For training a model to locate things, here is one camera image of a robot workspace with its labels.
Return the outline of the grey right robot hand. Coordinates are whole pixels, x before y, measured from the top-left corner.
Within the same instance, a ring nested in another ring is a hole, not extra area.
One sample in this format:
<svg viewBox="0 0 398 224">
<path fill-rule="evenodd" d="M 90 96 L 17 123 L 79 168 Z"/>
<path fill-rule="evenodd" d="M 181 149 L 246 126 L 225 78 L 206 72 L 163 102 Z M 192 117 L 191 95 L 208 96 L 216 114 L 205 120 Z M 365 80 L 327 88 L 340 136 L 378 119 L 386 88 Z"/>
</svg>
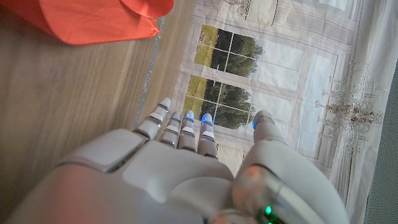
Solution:
<svg viewBox="0 0 398 224">
<path fill-rule="evenodd" d="M 9 223 L 348 223 L 330 181 L 292 150 L 272 116 L 253 118 L 237 174 L 218 160 L 213 119 L 164 98 L 136 129 L 116 129 L 65 156 Z"/>
</svg>

